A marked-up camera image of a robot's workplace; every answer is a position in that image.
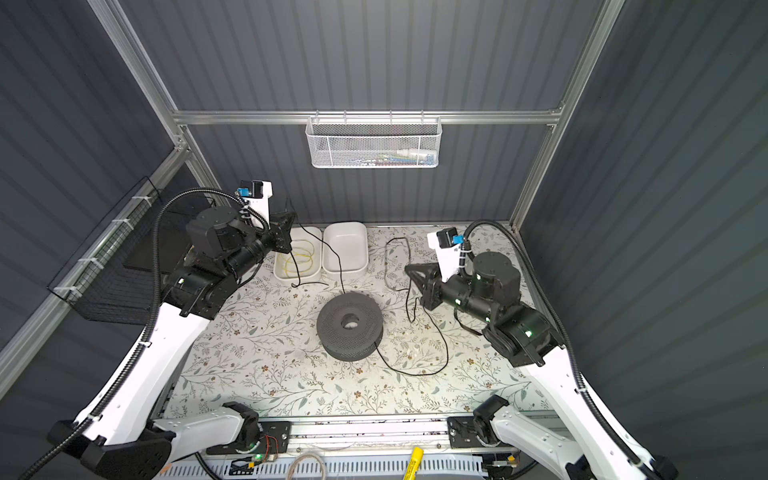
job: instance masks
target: zip tie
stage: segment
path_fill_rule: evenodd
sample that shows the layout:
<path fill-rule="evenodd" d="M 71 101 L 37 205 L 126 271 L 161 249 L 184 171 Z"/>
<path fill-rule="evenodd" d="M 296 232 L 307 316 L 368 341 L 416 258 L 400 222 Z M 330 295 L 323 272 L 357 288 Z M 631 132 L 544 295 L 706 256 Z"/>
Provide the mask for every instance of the zip tie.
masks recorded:
<path fill-rule="evenodd" d="M 131 230 L 134 229 L 134 226 L 131 225 L 131 222 L 127 218 L 121 218 L 121 219 L 118 219 L 118 220 L 112 220 L 112 223 L 125 223 L 126 225 L 128 225 L 128 228 L 130 228 Z"/>
<path fill-rule="evenodd" d="M 99 270 L 104 269 L 104 265 L 101 264 L 101 262 L 98 261 L 98 258 L 96 257 L 88 257 L 88 258 L 81 258 L 78 260 L 78 262 L 93 262 Z"/>
<path fill-rule="evenodd" d="M 149 205 L 150 207 L 152 206 L 152 202 L 149 201 L 150 200 L 149 197 L 131 197 L 131 198 L 138 198 L 140 200 L 146 200 L 147 201 L 147 205 Z"/>
<path fill-rule="evenodd" d="M 80 293 L 80 290 L 76 286 L 55 286 L 53 288 L 55 292 L 63 291 L 63 292 L 72 292 L 77 298 L 82 298 L 83 294 Z"/>

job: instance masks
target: corrugated wall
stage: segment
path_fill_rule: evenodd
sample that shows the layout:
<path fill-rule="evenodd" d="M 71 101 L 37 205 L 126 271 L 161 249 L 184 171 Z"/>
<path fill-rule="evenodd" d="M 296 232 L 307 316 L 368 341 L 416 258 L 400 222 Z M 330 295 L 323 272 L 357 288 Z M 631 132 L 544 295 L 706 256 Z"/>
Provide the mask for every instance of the corrugated wall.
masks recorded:
<path fill-rule="evenodd" d="M 45 286 L 172 143 L 83 1 L 0 2 L 0 346 Z M 133 343 L 135 326 L 68 316 L 0 401 L 0 478 L 50 445 Z M 37 478 L 93 478 L 63 455 Z"/>
<path fill-rule="evenodd" d="M 86 2 L 0 4 L 0 346 L 173 147 Z"/>
<path fill-rule="evenodd" d="M 164 191 L 196 186 L 182 167 Z M 0 478 L 17 478 L 51 448 L 45 437 L 54 422 L 73 419 L 93 399 L 140 332 L 140 326 L 89 322 L 75 312 L 67 315 L 0 400 Z M 61 454 L 35 478 L 100 477 Z"/>
<path fill-rule="evenodd" d="M 600 5 L 123 2 L 178 107 L 207 111 L 556 108 Z M 225 188 L 271 180 L 306 222 L 424 223 L 509 217 L 545 127 L 446 127 L 435 170 L 376 172 L 311 167 L 300 127 L 192 130 Z"/>
<path fill-rule="evenodd" d="M 764 478 L 768 5 L 629 2 L 526 219 L 584 374 L 681 478 Z"/>
<path fill-rule="evenodd" d="M 239 184 L 233 179 L 270 179 L 273 208 L 288 196 L 303 223 L 509 218 L 546 129 L 450 125 L 437 168 L 331 170 L 312 166 L 304 127 L 192 127 L 224 188 Z"/>

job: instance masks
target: yellow object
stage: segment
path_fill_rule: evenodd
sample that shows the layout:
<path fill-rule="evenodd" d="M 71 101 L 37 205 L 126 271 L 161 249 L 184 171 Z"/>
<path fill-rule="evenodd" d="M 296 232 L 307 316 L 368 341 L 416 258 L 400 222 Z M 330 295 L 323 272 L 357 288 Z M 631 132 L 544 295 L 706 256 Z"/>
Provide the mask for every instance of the yellow object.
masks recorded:
<path fill-rule="evenodd" d="M 413 455 L 411 455 L 411 462 L 408 464 L 406 470 L 406 476 L 402 480 L 414 480 L 416 478 L 416 471 L 419 470 L 419 466 L 422 464 L 422 458 L 424 458 L 424 450 L 419 447 L 413 448 Z"/>

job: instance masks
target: white square container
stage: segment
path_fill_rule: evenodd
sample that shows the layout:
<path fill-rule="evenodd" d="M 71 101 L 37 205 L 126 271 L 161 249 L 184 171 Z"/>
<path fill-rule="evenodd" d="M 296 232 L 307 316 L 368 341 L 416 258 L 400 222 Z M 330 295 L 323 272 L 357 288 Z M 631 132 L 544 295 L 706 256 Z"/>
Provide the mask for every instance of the white square container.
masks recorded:
<path fill-rule="evenodd" d="M 299 264 L 301 283 L 319 281 L 323 273 L 321 269 L 323 264 L 323 243 L 318 240 L 318 238 L 323 238 L 323 232 L 317 227 L 307 227 L 306 229 L 317 238 L 309 235 L 301 228 L 290 229 L 290 244 L 293 248 L 296 262 Z M 275 279 L 285 286 L 291 286 L 291 284 L 296 284 L 299 281 L 296 276 L 296 266 L 293 264 L 290 253 L 278 253 L 275 256 L 275 266 L 272 272 Z"/>
<path fill-rule="evenodd" d="M 323 249 L 323 270 L 329 278 L 352 280 L 365 275 L 368 270 L 368 233 L 365 225 L 360 222 L 332 223 L 323 232 L 323 240 L 341 257 L 339 271 L 339 258 L 330 248 Z"/>

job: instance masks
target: flower pattern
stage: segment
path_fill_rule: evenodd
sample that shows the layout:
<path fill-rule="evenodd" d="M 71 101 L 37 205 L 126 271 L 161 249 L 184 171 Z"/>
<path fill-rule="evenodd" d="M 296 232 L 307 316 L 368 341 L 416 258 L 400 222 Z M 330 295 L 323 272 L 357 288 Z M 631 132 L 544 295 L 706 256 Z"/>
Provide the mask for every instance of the flower pattern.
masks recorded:
<path fill-rule="evenodd" d="M 440 227 L 369 228 L 368 273 L 344 283 L 347 292 L 372 297 L 382 308 L 384 337 L 379 347 L 386 362 L 408 373 L 440 369 L 445 344 L 421 307 L 412 323 L 406 317 L 408 237 L 412 262 L 436 261 L 426 234 Z M 479 227 L 472 234 L 476 253 L 494 250 L 518 265 L 511 245 L 498 232 Z M 468 335 L 441 305 L 429 314 L 448 342 L 448 365 L 434 376 L 405 376 L 387 368 L 377 353 L 358 362 L 329 357 L 316 334 L 323 305 L 341 293 L 341 286 L 323 277 L 327 286 L 281 286 L 272 275 L 269 255 L 257 276 L 235 292 L 214 321 L 193 344 L 184 370 L 169 399 L 165 415 L 177 418 L 242 402 L 263 417 L 305 415 L 369 415 L 393 413 L 469 412 L 491 394 L 509 399 L 518 409 L 550 409 L 548 400 L 484 337 Z M 531 304 L 525 282 L 522 301 Z M 414 287 L 409 314 L 418 299 Z M 463 315 L 476 329 L 483 322 Z"/>

